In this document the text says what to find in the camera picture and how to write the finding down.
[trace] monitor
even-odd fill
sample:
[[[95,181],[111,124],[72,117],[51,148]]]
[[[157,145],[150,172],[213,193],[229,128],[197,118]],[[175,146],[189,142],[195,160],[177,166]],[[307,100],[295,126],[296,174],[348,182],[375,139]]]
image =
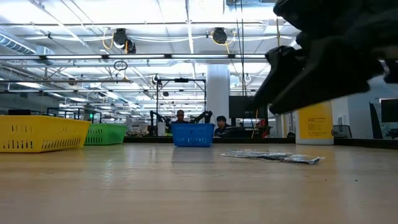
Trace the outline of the monitor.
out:
[[[381,100],[381,122],[398,122],[398,99]]]
[[[229,96],[229,118],[256,118],[256,110],[251,108],[253,96]],[[258,109],[257,118],[268,118],[268,108]]]

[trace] yellow container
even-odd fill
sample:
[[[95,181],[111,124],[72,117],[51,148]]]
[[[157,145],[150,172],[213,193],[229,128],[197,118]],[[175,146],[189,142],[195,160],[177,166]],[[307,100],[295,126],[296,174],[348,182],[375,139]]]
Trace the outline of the yellow container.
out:
[[[0,152],[83,147],[91,122],[51,116],[0,116]]]

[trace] man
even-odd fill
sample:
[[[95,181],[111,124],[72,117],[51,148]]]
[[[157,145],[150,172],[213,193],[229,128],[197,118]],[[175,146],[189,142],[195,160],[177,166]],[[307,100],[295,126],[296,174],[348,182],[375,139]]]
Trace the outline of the man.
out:
[[[189,123],[188,121],[184,121],[184,111],[183,110],[178,110],[177,111],[177,120],[173,121],[173,123]]]
[[[231,127],[226,123],[226,118],[224,116],[217,117],[217,126],[218,128],[214,130],[214,135],[218,137],[226,131],[226,128]]]

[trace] wooden table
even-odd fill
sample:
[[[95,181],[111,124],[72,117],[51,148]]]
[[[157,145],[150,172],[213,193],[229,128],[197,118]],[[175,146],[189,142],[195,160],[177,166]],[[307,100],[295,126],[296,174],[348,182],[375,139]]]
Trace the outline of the wooden table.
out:
[[[296,152],[318,165],[221,157]],[[397,223],[398,151],[124,144],[0,154],[1,223]]]

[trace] crumpled foil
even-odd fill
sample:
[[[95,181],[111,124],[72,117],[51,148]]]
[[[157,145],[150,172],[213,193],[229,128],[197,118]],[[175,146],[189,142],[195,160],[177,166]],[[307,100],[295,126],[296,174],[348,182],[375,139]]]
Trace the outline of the crumpled foil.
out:
[[[221,154],[221,156],[249,158],[249,159],[267,159],[281,162],[294,162],[308,165],[317,164],[322,157],[300,155],[284,152],[248,152],[248,151],[229,151]]]

